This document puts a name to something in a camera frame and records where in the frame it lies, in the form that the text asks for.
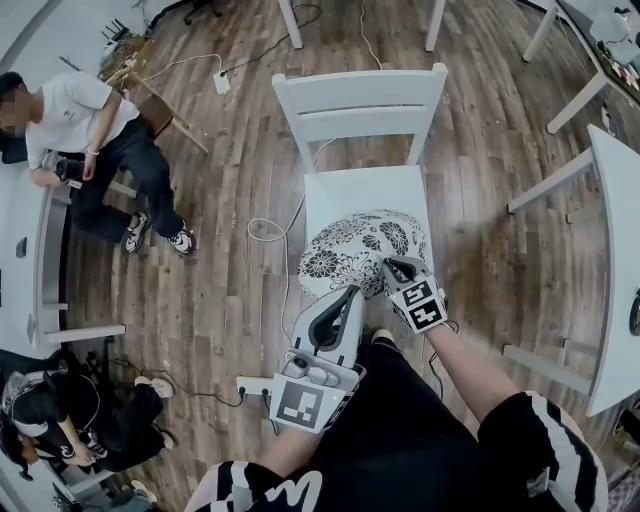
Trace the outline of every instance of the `hand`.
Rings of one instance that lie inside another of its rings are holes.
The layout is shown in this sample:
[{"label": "hand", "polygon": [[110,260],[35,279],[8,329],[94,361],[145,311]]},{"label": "hand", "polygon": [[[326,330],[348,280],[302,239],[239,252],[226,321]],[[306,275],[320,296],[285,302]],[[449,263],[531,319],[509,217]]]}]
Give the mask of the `hand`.
[{"label": "hand", "polygon": [[84,444],[78,444],[73,447],[76,454],[72,457],[73,464],[77,466],[90,466],[95,462],[93,452],[89,450]]},{"label": "hand", "polygon": [[60,188],[64,185],[64,181],[58,178],[58,176],[56,176],[54,173],[50,172],[47,174],[50,175],[48,176],[48,182],[51,188]]},{"label": "hand", "polygon": [[84,172],[82,173],[83,181],[90,181],[96,171],[96,155],[87,153],[84,158]]}]

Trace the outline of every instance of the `white cable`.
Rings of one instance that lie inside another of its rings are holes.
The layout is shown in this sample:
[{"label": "white cable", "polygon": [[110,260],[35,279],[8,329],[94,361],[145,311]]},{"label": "white cable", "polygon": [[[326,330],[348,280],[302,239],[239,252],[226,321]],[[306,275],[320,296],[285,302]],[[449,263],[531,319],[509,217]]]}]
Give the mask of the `white cable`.
[{"label": "white cable", "polygon": [[220,55],[218,55],[217,53],[209,53],[207,55],[196,55],[195,57],[189,57],[188,59],[177,60],[175,62],[172,62],[171,64],[168,64],[162,71],[156,73],[155,75],[148,76],[147,78],[143,78],[143,80],[146,82],[147,80],[156,78],[157,76],[160,76],[162,73],[164,73],[171,66],[175,66],[176,64],[184,64],[185,62],[189,62],[190,60],[205,59],[207,57],[218,57],[218,61],[220,61],[220,68],[218,69],[218,73],[222,72],[222,57],[220,57]]},{"label": "white cable", "polygon": [[369,53],[371,54],[371,56],[376,59],[376,62],[378,63],[378,67],[380,68],[380,71],[382,71],[382,64],[380,62],[380,59],[376,56],[375,53],[373,53],[373,50],[371,49],[371,43],[369,43],[369,40],[367,39],[367,36],[364,35],[364,22],[362,21],[364,19],[364,4],[367,0],[362,0],[362,4],[360,5],[360,35],[362,36],[362,39],[364,39],[365,43],[367,43],[367,46],[369,47]]},{"label": "white cable", "polygon": [[[320,146],[320,148],[318,149],[318,151],[316,151],[315,156],[313,157],[313,163],[316,163],[316,159],[318,158],[318,155],[320,154],[320,152],[326,148],[329,144],[331,144],[334,140],[336,139],[331,139],[328,142],[325,142],[322,146]],[[302,205],[304,204],[304,195],[302,196],[302,199],[300,199],[300,204],[298,204],[298,207],[296,208],[295,213],[293,214],[293,217],[291,217],[291,221],[289,221],[289,224],[287,225],[286,229],[282,229],[282,226],[280,226],[279,224],[273,222],[272,220],[269,219],[265,219],[262,217],[257,217],[255,219],[251,219],[249,221],[249,224],[247,224],[247,233],[248,235],[253,238],[254,240],[257,240],[258,242],[277,242],[278,240],[283,240],[284,239],[284,270],[285,270],[285,276],[286,276],[286,286],[284,288],[284,298],[282,299],[282,312],[280,313],[280,330],[282,331],[282,334],[284,334],[285,338],[287,338],[288,340],[291,340],[291,337],[287,334],[287,332],[284,330],[284,313],[287,309],[287,299],[289,298],[289,238],[287,236],[287,234],[289,233],[289,231],[291,230],[291,227],[293,226],[293,223],[296,221],[296,219],[298,218],[298,214],[300,213],[300,210],[302,210]],[[279,232],[279,234],[277,234],[276,236],[274,236],[273,238],[264,238],[264,237],[260,237],[254,233],[251,232],[251,226],[254,223],[258,223],[261,222],[263,226],[273,226],[274,228],[276,228],[276,230]]]}]

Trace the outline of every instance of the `sneaker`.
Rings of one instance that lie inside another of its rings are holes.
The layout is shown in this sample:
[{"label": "sneaker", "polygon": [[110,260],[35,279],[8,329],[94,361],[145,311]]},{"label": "sneaker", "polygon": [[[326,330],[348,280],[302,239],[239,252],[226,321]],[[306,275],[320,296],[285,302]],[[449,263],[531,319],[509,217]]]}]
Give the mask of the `sneaker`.
[{"label": "sneaker", "polygon": [[134,213],[138,217],[138,225],[135,228],[127,228],[127,240],[124,243],[129,254],[140,249],[144,241],[144,233],[149,229],[149,216],[144,212]]},{"label": "sneaker", "polygon": [[189,254],[196,247],[196,239],[193,236],[193,232],[187,229],[185,223],[182,224],[182,229],[178,231],[177,235],[169,237],[167,240],[180,254]]},{"label": "sneaker", "polygon": [[171,382],[165,379],[155,378],[153,380],[148,379],[147,377],[136,377],[133,381],[135,386],[139,386],[140,384],[144,384],[145,386],[150,386],[153,390],[158,393],[160,398],[171,398],[176,394],[176,390],[173,388]]}]

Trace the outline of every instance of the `wooden floor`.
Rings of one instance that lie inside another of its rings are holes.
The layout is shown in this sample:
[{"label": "wooden floor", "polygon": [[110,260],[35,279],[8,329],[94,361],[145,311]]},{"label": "wooden floor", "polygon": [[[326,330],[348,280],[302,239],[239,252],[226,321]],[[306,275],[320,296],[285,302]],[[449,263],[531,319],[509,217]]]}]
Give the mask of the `wooden floor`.
[{"label": "wooden floor", "polygon": [[[279,331],[283,246],[265,246],[246,235],[253,217],[286,225],[303,190],[295,168],[297,152],[271,76],[376,67],[359,35],[360,2],[311,1],[324,13],[303,29],[304,49],[294,50],[285,41],[260,62],[230,73],[232,89],[226,96],[217,95],[213,86],[215,58],[174,66],[152,82],[211,149],[204,157],[172,129],[158,142],[172,165],[177,211],[198,237],[194,255],[178,256],[155,234],[134,256],[76,232],[71,237],[69,324],[124,322],[127,335],[118,340],[116,354],[139,366],[167,369],[189,389],[215,391],[230,401],[236,400],[235,376],[272,375],[285,346]],[[506,363],[500,355],[507,342],[553,358],[563,337],[598,341],[604,228],[598,220],[564,222],[566,213],[597,200],[593,176],[524,213],[508,216],[505,210],[510,198],[588,146],[587,124],[600,124],[597,101],[555,136],[545,125],[586,84],[593,67],[573,35],[569,42],[558,24],[535,60],[525,64],[521,55],[542,15],[508,0],[449,0],[433,55],[424,51],[430,1],[368,0],[366,9],[365,31],[385,67],[430,69],[443,62],[449,69],[427,143],[425,178],[435,271],[450,297],[450,317],[470,346],[503,365],[520,386],[544,393],[570,411],[612,471],[609,435],[618,409],[586,418],[584,397]],[[190,28],[183,25],[181,11],[169,14],[155,31],[157,51],[145,73],[210,52],[219,53],[230,67],[260,55],[285,34],[275,0],[236,0],[223,12],[220,19],[207,13]],[[301,7],[298,13],[302,22],[314,10]],[[639,150],[638,112],[616,93],[609,103],[620,138]],[[401,137],[336,142],[322,153],[319,165],[399,164],[405,152]],[[134,211],[131,201],[117,201]],[[295,278],[304,248],[303,217],[290,233],[287,329],[308,304]],[[379,319],[379,314],[414,368],[435,385],[427,364],[430,347],[410,335],[380,302],[372,304],[370,318]],[[588,359],[578,358],[572,367],[593,370]],[[436,369],[444,376],[439,364]],[[133,378],[132,373],[120,376]],[[469,428],[477,429],[447,378],[444,401]],[[211,398],[178,393],[162,423],[176,435],[179,447],[129,476],[143,480],[167,510],[182,510],[209,465],[258,456],[273,436],[266,418],[258,398],[230,409]]]}]

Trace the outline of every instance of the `chair leg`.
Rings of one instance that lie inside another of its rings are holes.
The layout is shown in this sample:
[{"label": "chair leg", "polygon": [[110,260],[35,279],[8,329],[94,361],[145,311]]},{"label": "chair leg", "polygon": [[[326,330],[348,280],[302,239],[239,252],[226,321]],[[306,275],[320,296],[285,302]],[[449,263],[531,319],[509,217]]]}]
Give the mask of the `chair leg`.
[{"label": "chair leg", "polygon": [[209,150],[205,147],[205,145],[202,142],[200,142],[198,139],[196,139],[195,136],[189,130],[187,130],[183,124],[181,124],[176,119],[172,119],[171,124],[172,126],[175,127],[176,130],[181,132],[191,142],[193,142],[196,146],[198,146],[204,152],[205,155],[209,154]]}]

